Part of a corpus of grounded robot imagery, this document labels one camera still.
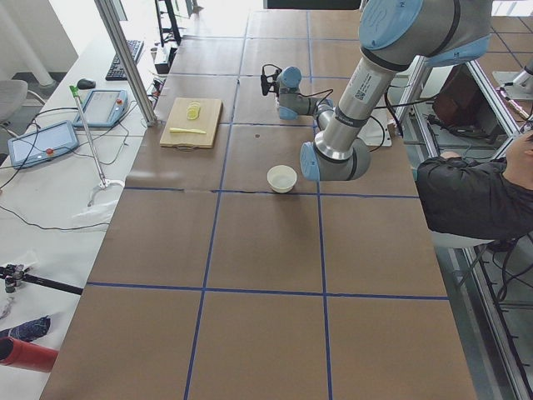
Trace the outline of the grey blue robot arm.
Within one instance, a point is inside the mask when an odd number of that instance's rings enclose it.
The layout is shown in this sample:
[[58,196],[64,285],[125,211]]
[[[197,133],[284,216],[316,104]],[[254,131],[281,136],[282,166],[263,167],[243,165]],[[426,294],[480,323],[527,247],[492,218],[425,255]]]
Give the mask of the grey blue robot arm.
[[359,27],[361,60],[336,106],[300,93],[297,67],[278,69],[262,91],[274,92],[285,120],[313,116],[320,132],[301,146],[302,175],[315,182],[351,181],[371,156],[359,133],[392,79],[422,56],[430,67],[474,60],[489,46],[490,1],[370,1]]

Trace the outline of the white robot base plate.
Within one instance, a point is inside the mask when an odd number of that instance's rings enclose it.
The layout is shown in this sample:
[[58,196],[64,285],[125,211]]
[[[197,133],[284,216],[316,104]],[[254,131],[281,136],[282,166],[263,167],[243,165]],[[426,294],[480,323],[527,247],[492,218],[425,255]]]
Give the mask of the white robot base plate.
[[388,116],[385,109],[375,109],[358,137],[371,148],[390,147],[391,135],[388,129]]

